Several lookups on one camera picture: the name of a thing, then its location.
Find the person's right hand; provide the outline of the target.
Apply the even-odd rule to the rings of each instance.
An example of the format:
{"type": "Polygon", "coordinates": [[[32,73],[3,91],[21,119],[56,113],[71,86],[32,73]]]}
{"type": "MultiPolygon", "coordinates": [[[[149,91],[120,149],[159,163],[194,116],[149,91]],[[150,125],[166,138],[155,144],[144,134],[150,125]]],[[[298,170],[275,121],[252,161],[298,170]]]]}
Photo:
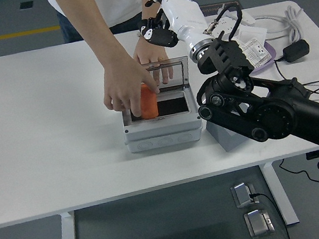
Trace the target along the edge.
{"type": "Polygon", "coordinates": [[[109,62],[104,66],[104,104],[117,112],[131,110],[141,116],[141,85],[146,84],[153,93],[159,89],[150,73],[131,57],[109,62]]]}

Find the person's left hand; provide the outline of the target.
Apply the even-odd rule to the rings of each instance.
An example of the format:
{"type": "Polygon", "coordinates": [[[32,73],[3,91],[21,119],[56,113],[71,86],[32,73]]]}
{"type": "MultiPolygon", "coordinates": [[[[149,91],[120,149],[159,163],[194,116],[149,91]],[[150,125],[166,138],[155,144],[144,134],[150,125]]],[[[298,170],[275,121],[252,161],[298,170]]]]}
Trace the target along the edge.
{"type": "Polygon", "coordinates": [[[142,81],[147,84],[152,91],[157,92],[157,86],[162,82],[164,85],[168,84],[173,77],[172,68],[163,69],[161,71],[154,71],[150,74],[142,67],[142,64],[154,64],[167,60],[165,47],[150,44],[144,38],[140,37],[134,50],[133,59],[137,61],[142,70],[142,81]]]}

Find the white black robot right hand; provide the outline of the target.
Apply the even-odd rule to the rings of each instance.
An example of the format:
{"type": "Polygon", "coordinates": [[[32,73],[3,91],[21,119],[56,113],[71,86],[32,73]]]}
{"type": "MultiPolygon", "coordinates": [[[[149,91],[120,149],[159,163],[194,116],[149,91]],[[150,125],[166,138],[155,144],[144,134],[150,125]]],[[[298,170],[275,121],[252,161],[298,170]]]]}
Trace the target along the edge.
{"type": "Polygon", "coordinates": [[[160,3],[155,17],[139,22],[139,31],[153,45],[175,47],[185,42],[192,57],[200,52],[211,38],[204,34],[208,28],[199,5],[191,0],[148,0],[146,7],[160,3]]]}

